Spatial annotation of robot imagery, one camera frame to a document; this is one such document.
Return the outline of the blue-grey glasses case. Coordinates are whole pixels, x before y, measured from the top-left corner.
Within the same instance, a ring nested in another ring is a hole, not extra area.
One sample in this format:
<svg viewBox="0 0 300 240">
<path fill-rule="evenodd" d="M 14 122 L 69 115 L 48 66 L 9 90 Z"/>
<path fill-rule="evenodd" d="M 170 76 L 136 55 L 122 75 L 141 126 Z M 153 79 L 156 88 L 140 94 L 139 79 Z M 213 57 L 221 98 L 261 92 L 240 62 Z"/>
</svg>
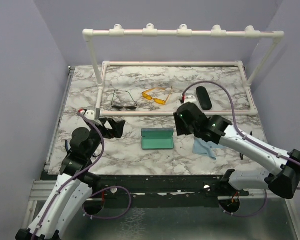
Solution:
<svg viewBox="0 0 300 240">
<path fill-rule="evenodd" d="M 142 128 L 141 148 L 143 150 L 171 150 L 174 148 L 173 128 Z"/>
</svg>

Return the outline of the light blue cleaning cloth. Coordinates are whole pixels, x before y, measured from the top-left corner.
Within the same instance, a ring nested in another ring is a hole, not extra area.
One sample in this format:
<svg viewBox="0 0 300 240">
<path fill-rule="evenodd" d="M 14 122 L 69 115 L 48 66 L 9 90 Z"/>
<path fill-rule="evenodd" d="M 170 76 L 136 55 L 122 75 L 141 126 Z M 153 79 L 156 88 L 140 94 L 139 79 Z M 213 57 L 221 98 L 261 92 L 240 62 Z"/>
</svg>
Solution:
<svg viewBox="0 0 300 240">
<path fill-rule="evenodd" d="M 192 152 L 196 155 L 209 157 L 216 160 L 216 155 L 213 150 L 224 149 L 225 147 L 221 144 L 216 144 L 212 141 L 206 142 L 200 138 L 194 138 L 194 143 L 192 147 Z"/>
</svg>

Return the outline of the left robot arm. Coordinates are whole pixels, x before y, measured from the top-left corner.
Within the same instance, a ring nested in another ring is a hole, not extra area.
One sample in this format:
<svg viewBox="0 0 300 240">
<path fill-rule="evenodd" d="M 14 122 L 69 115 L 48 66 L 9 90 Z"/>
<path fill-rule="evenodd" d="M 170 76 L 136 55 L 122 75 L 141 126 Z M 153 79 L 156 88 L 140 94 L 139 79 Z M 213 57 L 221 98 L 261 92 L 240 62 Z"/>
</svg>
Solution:
<svg viewBox="0 0 300 240">
<path fill-rule="evenodd" d="M 112 118 L 83 120 L 87 126 L 72 132 L 69 151 L 51 194 L 33 222 L 17 232 L 17 240 L 62 239 L 79 208 L 100 193 L 101 178 L 89 171 L 96 164 L 91 159 L 99 146 L 105 151 L 105 139 L 122 137 L 126 122 Z"/>
</svg>

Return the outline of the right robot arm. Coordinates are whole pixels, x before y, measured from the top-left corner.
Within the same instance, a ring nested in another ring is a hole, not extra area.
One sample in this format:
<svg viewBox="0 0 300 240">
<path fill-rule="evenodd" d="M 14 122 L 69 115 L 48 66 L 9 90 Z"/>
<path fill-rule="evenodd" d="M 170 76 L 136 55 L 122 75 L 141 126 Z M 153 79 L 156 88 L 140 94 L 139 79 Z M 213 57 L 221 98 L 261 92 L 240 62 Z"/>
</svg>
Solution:
<svg viewBox="0 0 300 240">
<path fill-rule="evenodd" d="M 207 117 L 194 103 L 185 103 L 173 114 L 178 136 L 194 135 L 232 149 L 262 166 L 254 171 L 228 170 L 219 189 L 230 196 L 249 189 L 269 190 L 292 199 L 300 183 L 300 151 L 271 146 L 238 129 L 234 121 L 213 115 Z"/>
</svg>

